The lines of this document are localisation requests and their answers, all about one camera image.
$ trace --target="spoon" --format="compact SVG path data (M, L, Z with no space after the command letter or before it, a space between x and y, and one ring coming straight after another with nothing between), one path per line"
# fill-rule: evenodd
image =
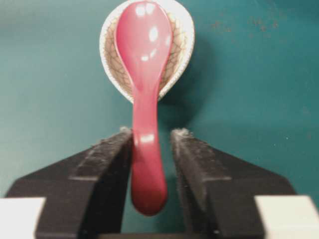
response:
M158 213L167 200L158 138L159 85L172 45L169 19L157 3L129 5L115 30L117 53L133 91L132 201L147 216Z

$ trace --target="black clamp jaw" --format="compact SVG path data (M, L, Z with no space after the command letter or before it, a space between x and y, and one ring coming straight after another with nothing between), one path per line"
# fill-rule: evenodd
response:
M286 178L214 149L186 129L173 130L171 144L184 234L120 234L129 129L16 180L6 197L46 199L35 239L263 239L267 228L255 197L296 194Z

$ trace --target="small bowl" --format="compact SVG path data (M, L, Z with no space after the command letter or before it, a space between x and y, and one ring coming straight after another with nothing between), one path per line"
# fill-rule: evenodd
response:
M128 0L106 18L100 35L100 55L104 70L122 95L133 102L131 80L126 73L114 45L114 30L119 17L128 5L141 0ZM194 43L194 22L189 12L175 0L152 0L158 3L169 17L173 30L171 53L159 85L159 100L172 88L186 69Z

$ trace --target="green table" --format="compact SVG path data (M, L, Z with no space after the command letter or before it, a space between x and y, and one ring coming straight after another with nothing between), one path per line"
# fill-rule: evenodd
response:
M98 52L121 0L0 0L0 195L19 176L88 148L132 106ZM159 105L169 188L146 218L127 199L124 232L183 230L169 132L286 176L319 206L319 1L181 0L196 27L190 65Z

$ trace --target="bowl rim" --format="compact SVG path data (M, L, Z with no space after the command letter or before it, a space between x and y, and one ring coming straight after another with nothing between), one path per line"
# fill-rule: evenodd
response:
M109 80L116 87L116 89L127 100L129 100L131 103L133 103L133 97L130 96L121 87L121 85L118 83L116 78L112 75L110 67L109 67L109 65L107 63L107 59L105 57L105 43L106 43L106 37L105 36L107 34L107 30L110 27L110 25L112 23L114 23L113 20L115 18L120 17L120 15L124 11L124 9L127 8L127 6L129 6L130 4L132 4L134 2L137 2L137 1L141 1L141 0L127 0L127 1L123 2L122 4L118 5L114 10L112 10L111 13L107 16L107 18L105 19L105 21L104 21L104 23L102 25L102 29L101 29L101 33L100 33L100 39L99 39L99 51L100 51L100 57L101 57L101 61L102 61L102 65L103 65L104 71L105 71L107 77L109 78ZM150 1L156 2L159 5L161 5L161 2L167 1L167 0L150 0ZM190 32L190 39L187 40L188 41L187 49L185 51L185 56L183 56L183 58L182 58L180 66L178 67L177 71L172 75L170 80L160 90L160 92L159 92L159 100L166 95L166 93L173 87L173 85L178 81L178 79L181 77L181 75L185 71L185 69L186 69L186 67L189 64L189 61L191 59L191 56L192 56L192 53L193 53L193 50L194 50L194 45L195 45L195 27L194 27L194 21L192 19L192 16L187 11L187 9L182 4L180 4L179 2L177 2L175 0L169 0L169 1L171 1L173 4L178 6L180 8L180 10L183 11L183 14L186 17L188 17L189 22L191 22L191 24L186 27L188 29L187 32Z

